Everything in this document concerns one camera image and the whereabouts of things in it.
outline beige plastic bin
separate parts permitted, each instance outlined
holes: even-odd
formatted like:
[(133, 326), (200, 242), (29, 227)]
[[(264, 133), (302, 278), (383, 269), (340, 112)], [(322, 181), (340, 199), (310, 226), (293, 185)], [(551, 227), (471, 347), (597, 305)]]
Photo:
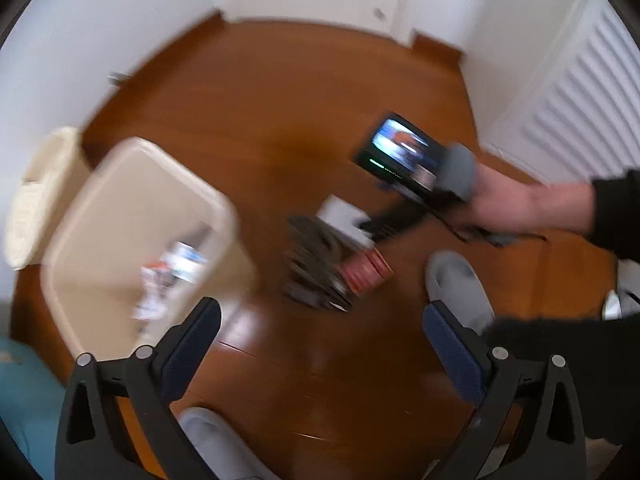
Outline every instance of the beige plastic bin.
[[(200, 281), (172, 286), (162, 319), (133, 319), (143, 295), (140, 267), (201, 222), (212, 231), (198, 248), (209, 259)], [(202, 296), (220, 302), (224, 323), (254, 277), (228, 198), (158, 146), (134, 137), (111, 150), (69, 208), (45, 254), (41, 282), (70, 352), (106, 360), (155, 345)]]
[(15, 270), (40, 263), (56, 227), (89, 178), (80, 140), (77, 128), (54, 130), (25, 171), (4, 233), (4, 257)]

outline blue cloth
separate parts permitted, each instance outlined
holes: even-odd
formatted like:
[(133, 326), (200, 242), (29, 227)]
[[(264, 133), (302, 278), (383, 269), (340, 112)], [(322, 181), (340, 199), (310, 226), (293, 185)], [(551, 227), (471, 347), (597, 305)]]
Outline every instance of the blue cloth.
[(0, 418), (44, 480), (54, 480), (65, 389), (27, 345), (0, 337)]

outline screw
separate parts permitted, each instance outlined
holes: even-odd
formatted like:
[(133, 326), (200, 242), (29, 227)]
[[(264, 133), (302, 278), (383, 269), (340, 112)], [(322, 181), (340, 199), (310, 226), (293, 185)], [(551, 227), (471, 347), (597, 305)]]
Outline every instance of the screw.
[(564, 357), (558, 354), (554, 355), (551, 358), (551, 362), (555, 364), (558, 368), (562, 368), (566, 364), (566, 360), (564, 359)]
[(76, 363), (78, 363), (78, 365), (80, 366), (87, 366), (91, 362), (91, 358), (92, 355), (88, 352), (85, 352), (84, 354), (80, 354), (78, 356), (78, 359), (76, 359)]
[(136, 357), (138, 359), (146, 359), (151, 357), (151, 354), (154, 352), (153, 347), (149, 345), (143, 345), (136, 350)]
[(500, 361), (504, 361), (507, 357), (509, 357), (509, 351), (506, 348), (502, 348), (501, 346), (497, 346), (491, 350), (491, 354)]

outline black sleeve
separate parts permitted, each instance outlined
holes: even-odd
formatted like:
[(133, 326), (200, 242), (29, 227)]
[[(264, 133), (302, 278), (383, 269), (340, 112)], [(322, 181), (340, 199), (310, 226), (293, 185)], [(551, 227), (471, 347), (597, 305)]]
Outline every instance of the black sleeve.
[(594, 180), (595, 222), (589, 240), (620, 259), (640, 262), (640, 171), (625, 178)]

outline slipper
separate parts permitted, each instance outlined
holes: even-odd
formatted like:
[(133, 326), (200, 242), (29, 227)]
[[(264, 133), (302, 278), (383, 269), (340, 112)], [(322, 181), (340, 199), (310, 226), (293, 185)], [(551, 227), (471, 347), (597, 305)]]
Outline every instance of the slipper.
[(494, 310), (482, 283), (461, 254), (433, 254), (427, 263), (425, 283), (429, 301), (442, 301), (462, 326), (480, 334), (494, 322)]
[(629, 317), (640, 312), (640, 265), (632, 260), (618, 262), (620, 316)]
[(178, 423), (220, 480), (280, 480), (217, 413), (188, 408), (178, 416)]

